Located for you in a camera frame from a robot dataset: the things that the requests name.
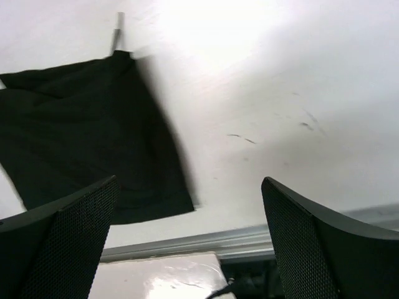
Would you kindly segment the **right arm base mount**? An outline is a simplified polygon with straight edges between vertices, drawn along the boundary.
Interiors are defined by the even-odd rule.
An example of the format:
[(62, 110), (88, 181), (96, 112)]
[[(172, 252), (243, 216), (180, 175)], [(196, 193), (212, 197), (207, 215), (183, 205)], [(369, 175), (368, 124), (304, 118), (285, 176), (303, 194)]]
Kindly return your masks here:
[(277, 262), (274, 259), (223, 261), (221, 269), (227, 285), (209, 298), (234, 295), (235, 298), (284, 298)]

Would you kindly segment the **black trousers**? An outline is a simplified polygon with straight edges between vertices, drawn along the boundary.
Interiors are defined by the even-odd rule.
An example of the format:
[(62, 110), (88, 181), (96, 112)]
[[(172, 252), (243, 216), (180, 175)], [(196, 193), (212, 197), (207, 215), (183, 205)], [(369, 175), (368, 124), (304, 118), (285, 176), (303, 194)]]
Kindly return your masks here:
[(115, 225), (194, 211), (169, 127), (129, 52), (1, 82), (1, 165), (26, 209), (116, 176)]

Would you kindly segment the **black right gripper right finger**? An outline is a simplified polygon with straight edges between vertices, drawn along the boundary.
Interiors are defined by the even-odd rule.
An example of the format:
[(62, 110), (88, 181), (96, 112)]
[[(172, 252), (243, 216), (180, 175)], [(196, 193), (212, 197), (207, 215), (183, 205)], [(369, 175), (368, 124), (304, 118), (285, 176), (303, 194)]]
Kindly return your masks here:
[(398, 232), (266, 177), (261, 192), (286, 298), (398, 298)]

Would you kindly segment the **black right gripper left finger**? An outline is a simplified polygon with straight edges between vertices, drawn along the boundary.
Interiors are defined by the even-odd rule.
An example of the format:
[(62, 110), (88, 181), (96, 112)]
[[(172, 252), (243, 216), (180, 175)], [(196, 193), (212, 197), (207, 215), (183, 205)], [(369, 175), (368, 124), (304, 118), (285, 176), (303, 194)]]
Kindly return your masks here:
[(1, 220), (1, 298), (87, 298), (120, 186), (115, 176)]

